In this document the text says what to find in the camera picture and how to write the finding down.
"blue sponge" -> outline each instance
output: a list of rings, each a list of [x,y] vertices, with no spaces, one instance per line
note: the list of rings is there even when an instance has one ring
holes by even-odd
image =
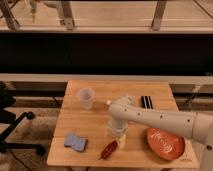
[[[87,143],[86,138],[80,138],[74,133],[67,135],[64,141],[65,147],[71,147],[73,150],[83,152]]]

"toy sausage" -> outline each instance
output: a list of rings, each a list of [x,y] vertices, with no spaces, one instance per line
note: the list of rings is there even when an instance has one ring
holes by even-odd
[[[111,143],[109,143],[102,151],[100,159],[107,159],[110,156],[110,154],[112,154],[112,152],[115,151],[117,146],[118,146],[117,141],[112,141]]]

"floor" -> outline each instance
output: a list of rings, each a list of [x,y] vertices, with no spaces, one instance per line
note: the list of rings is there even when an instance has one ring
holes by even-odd
[[[65,171],[68,168],[49,167],[46,165],[46,159],[48,150],[50,147],[51,139],[53,137],[54,128],[59,113],[59,105],[62,102],[62,98],[56,98],[55,101],[52,97],[42,98],[26,98],[16,97],[17,102],[13,107],[9,107],[8,111],[21,114],[22,112],[32,111],[36,114],[36,118],[32,121],[24,119],[17,129],[8,137],[9,141],[24,142],[24,143],[39,143],[46,149],[47,153],[40,157],[35,154],[35,150],[13,150],[18,158],[29,166],[33,171]],[[176,102],[180,110],[196,110],[202,113],[211,115],[212,103],[211,99],[195,99],[191,106],[185,106],[184,98],[176,98]],[[194,150],[201,158],[203,146],[193,142]],[[24,171],[26,170],[19,162],[17,162],[10,153],[0,155],[0,171],[7,171],[10,168],[11,171]],[[90,168],[90,171],[95,170],[125,170],[125,171],[160,171],[157,169],[104,169],[104,168]],[[173,169],[172,171],[197,171],[196,169]]]
[[[213,15],[212,0],[197,0],[210,15]],[[62,27],[56,9],[37,1],[35,17],[30,13],[28,0],[20,0],[12,9],[21,26]],[[156,1],[137,2],[71,2],[75,26],[80,27],[150,27]],[[0,19],[0,27],[6,26]],[[167,2],[162,26],[166,27],[212,27],[213,20],[193,0],[170,0]]]

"table leg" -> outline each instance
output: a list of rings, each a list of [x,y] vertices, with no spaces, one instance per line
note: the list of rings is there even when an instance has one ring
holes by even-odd
[[[167,169],[161,169],[161,171],[171,171],[170,168],[167,168]]]
[[[72,167],[72,171],[89,171],[90,167]]]

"clear plastic cup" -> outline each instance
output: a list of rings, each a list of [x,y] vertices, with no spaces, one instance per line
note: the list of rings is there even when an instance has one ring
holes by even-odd
[[[93,105],[95,91],[92,88],[82,88],[77,93],[77,98],[85,110],[90,110]]]

